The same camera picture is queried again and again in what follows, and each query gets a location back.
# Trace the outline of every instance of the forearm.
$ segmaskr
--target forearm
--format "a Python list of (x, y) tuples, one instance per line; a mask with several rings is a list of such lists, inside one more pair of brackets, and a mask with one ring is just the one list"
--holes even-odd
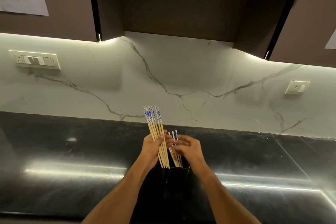
[(129, 223), (141, 184), (148, 173), (144, 163), (142, 156), (139, 156), (119, 184), (95, 206), (82, 223)]
[(260, 224), (257, 218), (229, 193), (208, 166), (203, 167), (200, 180), (208, 196), (217, 224)]

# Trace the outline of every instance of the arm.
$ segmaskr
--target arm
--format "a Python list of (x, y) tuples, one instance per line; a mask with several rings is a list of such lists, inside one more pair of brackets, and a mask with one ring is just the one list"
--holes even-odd
[(143, 140), (142, 150), (124, 178), (104, 197), (82, 221), (82, 224), (129, 223), (137, 202), (140, 187), (147, 173), (158, 161), (161, 135), (156, 141), (148, 135)]
[(179, 135), (178, 141), (166, 139), (167, 147), (171, 147), (188, 160), (192, 171), (200, 179), (208, 196), (216, 223), (260, 224), (241, 203), (221, 184), (216, 175), (206, 164), (201, 144), (195, 138)]

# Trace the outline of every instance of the hand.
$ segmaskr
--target hand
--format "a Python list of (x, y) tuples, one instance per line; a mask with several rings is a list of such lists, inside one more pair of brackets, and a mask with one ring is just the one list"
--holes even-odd
[(151, 134), (143, 139), (142, 150), (139, 155), (139, 159), (144, 162), (147, 171), (151, 170), (158, 161), (159, 146), (163, 141), (164, 134), (160, 135), (159, 138), (153, 141)]
[(178, 135), (178, 140), (175, 141), (166, 137), (166, 144), (167, 148), (171, 147), (177, 154), (183, 155), (187, 159), (192, 171), (198, 178), (205, 170), (209, 169), (203, 157), (201, 143), (197, 139)]

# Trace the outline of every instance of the marble wall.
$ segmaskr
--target marble wall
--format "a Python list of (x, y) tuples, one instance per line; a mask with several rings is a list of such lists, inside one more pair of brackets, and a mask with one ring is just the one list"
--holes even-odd
[[(0, 111), (336, 138), (336, 69), (261, 60), (232, 43), (126, 32), (107, 42), (0, 34)], [(61, 71), (8, 50), (57, 54)], [(310, 81), (301, 96), (290, 80)]]

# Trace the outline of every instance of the black countertop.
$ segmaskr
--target black countertop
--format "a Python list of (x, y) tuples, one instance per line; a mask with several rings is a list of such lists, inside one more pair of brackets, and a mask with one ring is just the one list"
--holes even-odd
[[(334, 139), (165, 128), (199, 139), (210, 168), (262, 223), (336, 223)], [(148, 133), (144, 123), (0, 112), (0, 213), (83, 219), (123, 177)], [(157, 164), (132, 221), (214, 217), (191, 170)]]

